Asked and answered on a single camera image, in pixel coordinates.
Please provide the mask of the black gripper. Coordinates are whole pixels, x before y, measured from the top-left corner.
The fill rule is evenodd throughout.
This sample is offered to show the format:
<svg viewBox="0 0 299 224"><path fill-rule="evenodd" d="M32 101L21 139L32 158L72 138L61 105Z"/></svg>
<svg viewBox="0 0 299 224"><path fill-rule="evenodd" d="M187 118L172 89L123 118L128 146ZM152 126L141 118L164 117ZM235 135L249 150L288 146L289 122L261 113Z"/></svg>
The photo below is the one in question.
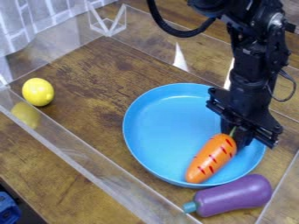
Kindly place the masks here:
<svg viewBox="0 0 299 224"><path fill-rule="evenodd" d="M256 139L268 148L277 144L283 126L272 117L268 105L271 94L267 80L249 81L229 74L229 89L211 87L207 108L220 116L220 131L232 134L237 150Z"/></svg>

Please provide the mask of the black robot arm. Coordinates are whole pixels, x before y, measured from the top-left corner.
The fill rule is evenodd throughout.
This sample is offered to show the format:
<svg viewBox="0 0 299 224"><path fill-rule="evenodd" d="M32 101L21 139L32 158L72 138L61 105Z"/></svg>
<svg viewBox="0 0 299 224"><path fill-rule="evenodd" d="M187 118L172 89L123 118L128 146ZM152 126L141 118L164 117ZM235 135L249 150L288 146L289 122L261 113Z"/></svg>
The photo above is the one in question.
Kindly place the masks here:
<svg viewBox="0 0 299 224"><path fill-rule="evenodd" d="M207 107L220 116L220 131L232 135L239 149L253 140L273 147L283 127L268 105L291 54L283 4L280 0L188 0L188 5L225 23L231 38L235 62L229 87L212 87L207 101Z"/></svg>

